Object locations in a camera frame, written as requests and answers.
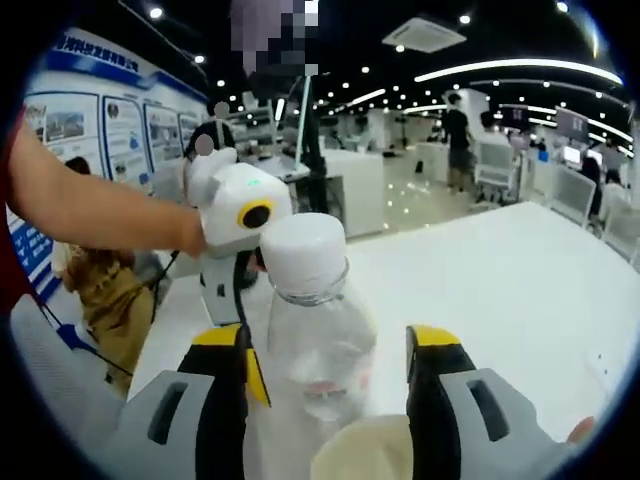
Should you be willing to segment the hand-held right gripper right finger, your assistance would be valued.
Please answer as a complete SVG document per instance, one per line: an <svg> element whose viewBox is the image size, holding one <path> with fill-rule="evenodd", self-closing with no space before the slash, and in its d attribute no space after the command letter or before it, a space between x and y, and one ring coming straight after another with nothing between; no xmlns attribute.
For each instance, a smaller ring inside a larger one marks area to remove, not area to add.
<svg viewBox="0 0 640 480"><path fill-rule="evenodd" d="M407 328L406 412L416 479L548 479L570 456L538 424L533 403L460 340Z"/></svg>

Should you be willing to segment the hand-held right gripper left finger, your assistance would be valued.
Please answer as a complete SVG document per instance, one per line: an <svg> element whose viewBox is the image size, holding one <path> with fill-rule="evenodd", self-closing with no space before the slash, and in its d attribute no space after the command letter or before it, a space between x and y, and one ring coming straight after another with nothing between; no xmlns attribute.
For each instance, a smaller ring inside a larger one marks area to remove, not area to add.
<svg viewBox="0 0 640 480"><path fill-rule="evenodd" d="M122 412L119 479L243 479L249 332L235 323L196 337Z"/></svg>

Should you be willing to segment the person's right hand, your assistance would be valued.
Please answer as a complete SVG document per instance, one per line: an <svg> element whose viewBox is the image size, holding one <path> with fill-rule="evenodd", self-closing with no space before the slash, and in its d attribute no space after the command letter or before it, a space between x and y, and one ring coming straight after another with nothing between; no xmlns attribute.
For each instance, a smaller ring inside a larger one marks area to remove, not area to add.
<svg viewBox="0 0 640 480"><path fill-rule="evenodd" d="M571 445L578 445L589 437L594 429L596 418L589 416L578 422L569 433L566 443Z"/></svg>

